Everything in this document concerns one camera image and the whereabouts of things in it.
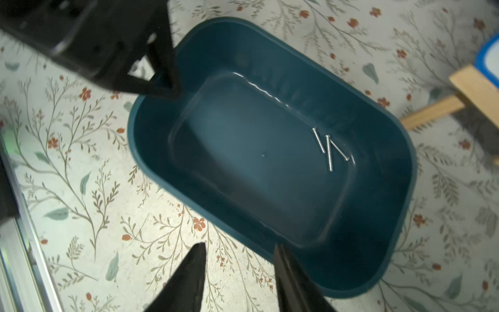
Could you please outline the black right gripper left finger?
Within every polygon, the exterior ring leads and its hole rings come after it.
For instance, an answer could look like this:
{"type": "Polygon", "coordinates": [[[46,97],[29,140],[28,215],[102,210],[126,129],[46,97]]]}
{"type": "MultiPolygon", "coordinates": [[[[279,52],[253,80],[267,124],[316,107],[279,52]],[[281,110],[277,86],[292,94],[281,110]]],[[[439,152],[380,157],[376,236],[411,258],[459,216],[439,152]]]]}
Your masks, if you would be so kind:
{"type": "Polygon", "coordinates": [[[205,243],[195,244],[146,311],[201,311],[206,257],[205,243]]]}

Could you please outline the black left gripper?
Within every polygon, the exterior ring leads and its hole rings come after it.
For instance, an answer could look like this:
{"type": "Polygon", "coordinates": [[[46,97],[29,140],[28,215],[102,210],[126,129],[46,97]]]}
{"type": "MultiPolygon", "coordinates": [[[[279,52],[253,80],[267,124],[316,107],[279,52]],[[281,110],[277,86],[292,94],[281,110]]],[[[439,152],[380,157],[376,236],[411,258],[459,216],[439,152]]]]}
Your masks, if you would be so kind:
{"type": "Polygon", "coordinates": [[[181,93],[166,1],[2,1],[1,30],[101,88],[181,93]]]}

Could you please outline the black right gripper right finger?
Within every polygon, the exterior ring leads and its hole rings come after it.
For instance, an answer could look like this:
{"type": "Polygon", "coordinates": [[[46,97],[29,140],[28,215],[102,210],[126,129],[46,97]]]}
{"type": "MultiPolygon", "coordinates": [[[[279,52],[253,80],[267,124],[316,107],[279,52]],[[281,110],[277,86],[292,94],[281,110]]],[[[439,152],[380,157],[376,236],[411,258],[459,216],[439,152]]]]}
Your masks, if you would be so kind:
{"type": "Polygon", "coordinates": [[[274,268],[280,311],[336,311],[284,244],[274,248],[274,268]]]}

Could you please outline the teal plastic tray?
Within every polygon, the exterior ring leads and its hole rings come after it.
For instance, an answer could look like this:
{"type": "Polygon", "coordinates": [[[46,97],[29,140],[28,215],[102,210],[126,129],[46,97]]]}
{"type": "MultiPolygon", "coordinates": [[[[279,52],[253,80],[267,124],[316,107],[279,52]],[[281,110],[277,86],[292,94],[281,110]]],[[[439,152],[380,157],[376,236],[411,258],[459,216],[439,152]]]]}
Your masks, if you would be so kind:
{"type": "Polygon", "coordinates": [[[175,52],[181,96],[130,112],[140,170],[261,257],[286,244],[324,295],[374,287],[417,180],[398,119],[243,19],[200,23],[175,52]],[[331,145],[333,172],[326,135],[350,157],[331,145]]]}

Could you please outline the silver screw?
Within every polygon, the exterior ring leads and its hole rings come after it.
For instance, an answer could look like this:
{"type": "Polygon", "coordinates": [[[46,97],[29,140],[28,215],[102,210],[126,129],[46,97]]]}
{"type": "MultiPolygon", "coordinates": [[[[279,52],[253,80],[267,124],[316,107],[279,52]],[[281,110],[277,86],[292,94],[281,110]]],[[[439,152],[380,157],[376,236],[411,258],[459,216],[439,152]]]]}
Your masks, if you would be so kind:
{"type": "Polygon", "coordinates": [[[334,147],[334,148],[338,151],[338,153],[339,153],[339,154],[343,157],[343,159],[344,159],[345,161],[349,161],[349,160],[350,160],[350,157],[349,157],[349,156],[347,156],[347,154],[345,154],[345,153],[343,152],[343,150],[342,150],[340,147],[338,147],[338,145],[336,145],[336,143],[335,143],[332,139],[330,139],[330,143],[331,143],[331,144],[332,144],[332,146],[333,146],[333,147],[334,147]]]}
{"type": "Polygon", "coordinates": [[[318,143],[318,146],[319,146],[319,148],[320,148],[321,152],[322,152],[322,153],[326,153],[326,150],[325,150],[325,148],[324,148],[324,145],[323,145],[323,143],[322,143],[322,141],[321,141],[321,138],[320,138],[320,135],[319,135],[319,133],[318,133],[317,127],[313,127],[311,131],[313,132],[314,137],[315,137],[315,139],[317,140],[317,143],[318,143]]]}
{"type": "Polygon", "coordinates": [[[330,136],[326,135],[326,148],[327,148],[327,159],[328,159],[328,170],[330,172],[334,171],[334,163],[333,163],[333,155],[332,155],[332,149],[331,149],[331,140],[330,136]]]}

